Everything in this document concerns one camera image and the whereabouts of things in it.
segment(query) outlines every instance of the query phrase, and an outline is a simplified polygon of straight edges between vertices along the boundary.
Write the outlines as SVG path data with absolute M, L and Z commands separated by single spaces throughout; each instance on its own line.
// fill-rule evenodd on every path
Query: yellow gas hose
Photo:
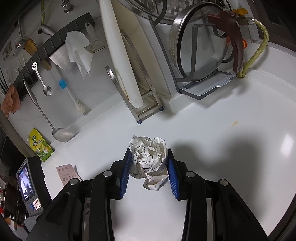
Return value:
M 42 12 L 42 16 L 41 16 L 41 24 L 44 24 L 44 21 L 45 21 L 44 0 L 41 0 L 41 12 Z
M 266 45 L 269 41 L 269 34 L 268 34 L 266 27 L 257 19 L 254 19 L 254 22 L 262 29 L 263 34 L 264 34 L 264 38 L 263 38 L 263 41 L 260 44 L 259 48 L 253 54 L 253 56 L 249 59 L 249 61 L 244 65 L 243 71 L 240 71 L 237 73 L 237 77 L 239 77 L 239 78 L 246 77 L 247 69 L 255 62 L 255 60 L 259 57 L 259 55 L 262 54 L 263 50 L 266 48 Z

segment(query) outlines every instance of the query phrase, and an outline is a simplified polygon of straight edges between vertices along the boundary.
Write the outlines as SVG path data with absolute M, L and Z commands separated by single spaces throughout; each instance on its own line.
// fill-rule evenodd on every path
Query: cutting board rack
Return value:
M 126 41 L 127 45 L 129 46 L 132 56 L 129 56 L 129 58 L 134 58 L 138 67 L 141 70 L 141 73 L 146 81 L 147 86 L 140 84 L 140 78 L 137 75 L 136 71 L 133 69 L 139 90 L 141 92 L 141 97 L 143 100 L 147 99 L 149 101 L 144 102 L 144 105 L 140 108 L 135 108 L 129 101 L 128 97 L 126 96 L 124 90 L 121 88 L 119 81 L 117 77 L 113 74 L 112 70 L 110 69 L 109 66 L 106 66 L 106 70 L 113 81 L 115 87 L 117 88 L 118 92 L 120 93 L 121 97 L 123 98 L 125 104 L 129 108 L 130 112 L 132 113 L 133 117 L 135 118 L 136 122 L 138 124 L 141 124 L 143 120 L 147 119 L 148 117 L 154 115 L 158 111 L 163 111 L 163 105 L 159 99 L 159 96 L 155 90 L 155 87 L 150 79 L 150 76 L 133 44 L 131 41 L 130 37 L 127 35 L 127 33 L 123 30 L 120 29 L 120 33 L 122 38 Z
M 37 52 L 34 53 L 30 60 L 25 64 L 13 83 L 19 93 L 20 101 L 22 101 L 27 95 L 27 90 L 23 84 L 22 79 L 24 78 L 27 81 L 30 88 L 32 88 L 38 81 L 37 75 L 32 69 L 32 64 L 34 62 L 39 64 L 42 60 L 48 58 L 54 51 L 56 51 L 61 45 L 65 43 L 68 32 L 74 30 L 84 30 L 86 22 L 89 22 L 92 26 L 95 26 L 94 20 L 89 12 L 67 24 L 65 27 L 56 32 L 52 37 L 50 37 L 42 46 L 38 47 Z

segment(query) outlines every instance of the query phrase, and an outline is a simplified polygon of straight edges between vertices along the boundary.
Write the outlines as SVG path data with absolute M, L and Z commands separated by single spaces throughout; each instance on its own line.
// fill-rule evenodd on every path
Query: wooden knife handle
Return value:
M 36 44 L 34 43 L 34 41 L 29 38 L 25 45 L 24 45 L 24 49 L 30 54 L 33 55 L 35 54 L 35 52 L 37 52 L 38 48 L 36 46 Z M 43 61 L 41 61 L 41 65 L 46 69 L 46 70 L 50 70 L 52 68 L 52 66 L 50 65 L 50 63 L 45 59 Z

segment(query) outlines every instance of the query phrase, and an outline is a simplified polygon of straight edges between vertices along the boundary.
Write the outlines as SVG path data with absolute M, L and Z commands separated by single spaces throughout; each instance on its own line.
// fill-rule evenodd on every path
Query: metal spoon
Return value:
M 59 142 L 66 142 L 68 140 L 70 140 L 73 137 L 73 133 L 71 133 L 70 131 L 63 129 L 63 128 L 55 128 L 51 122 L 49 121 L 49 119 L 46 117 L 46 115 L 44 114 L 44 112 L 41 110 L 38 102 L 37 102 L 37 98 L 35 97 L 35 95 L 33 94 L 32 90 L 30 89 L 30 87 L 28 86 L 27 82 L 25 81 L 25 79 L 22 79 L 24 82 L 24 85 L 28 91 L 28 94 L 32 100 L 32 102 L 38 107 L 38 109 L 40 110 L 41 114 L 44 116 L 44 118 L 47 120 L 47 122 L 50 124 L 50 126 L 52 127 L 52 135 L 53 137 L 58 140 Z
M 41 83 L 42 83 L 42 85 L 43 85 L 43 93 L 44 93 L 46 96 L 51 96 L 51 95 L 52 95 L 52 88 L 49 87 L 49 86 L 46 86 L 46 85 L 44 84 L 44 82 L 42 81 L 42 79 L 41 79 L 41 77 L 40 77 L 40 74 L 39 74 L 39 72 L 38 72 L 38 70 L 37 70 L 37 63 L 36 63 L 36 62 L 34 62 L 34 63 L 32 64 L 32 69 L 34 69 L 34 70 L 36 71 L 36 74 L 38 75 L 38 77 L 39 77 L 39 79 L 40 79 L 40 81 L 41 81 Z

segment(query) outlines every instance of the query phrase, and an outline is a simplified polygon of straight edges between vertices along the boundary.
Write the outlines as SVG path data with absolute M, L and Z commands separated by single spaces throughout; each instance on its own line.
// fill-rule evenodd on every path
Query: stainless steel rack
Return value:
M 121 88 L 117 77 L 113 74 L 112 70 L 110 69 L 109 66 L 106 66 L 106 70 L 110 76 L 110 78 L 112 79 L 114 85 L 116 86 L 118 92 L 120 93 L 120 95 L 122 96 L 124 102 L 126 103 L 127 107 L 129 108 L 130 112 L 132 113 L 132 115 L 134 116 L 135 120 L 137 121 L 138 124 L 141 124 L 143 120 L 147 119 L 148 117 L 150 117 L 151 115 L 155 114 L 158 111 L 163 111 L 164 108 L 162 106 L 162 103 L 159 99 L 159 96 L 154 88 L 154 85 L 148 75 L 148 72 L 135 48 L 135 46 L 133 45 L 131 39 L 129 38 L 129 36 L 125 33 L 124 30 L 120 29 L 120 33 L 121 36 L 126 40 L 128 46 L 131 49 L 131 52 L 133 53 L 133 57 L 135 58 L 141 72 L 142 75 L 144 76 L 144 79 L 146 80 L 148 86 L 142 85 L 139 83 L 139 77 L 137 76 L 136 72 L 134 71 L 134 75 L 136 77 L 139 89 L 142 96 L 142 99 L 149 99 L 149 104 L 144 105 L 144 107 L 142 108 L 138 108 L 136 109 L 128 100 L 127 96 L 125 95 L 123 89 Z

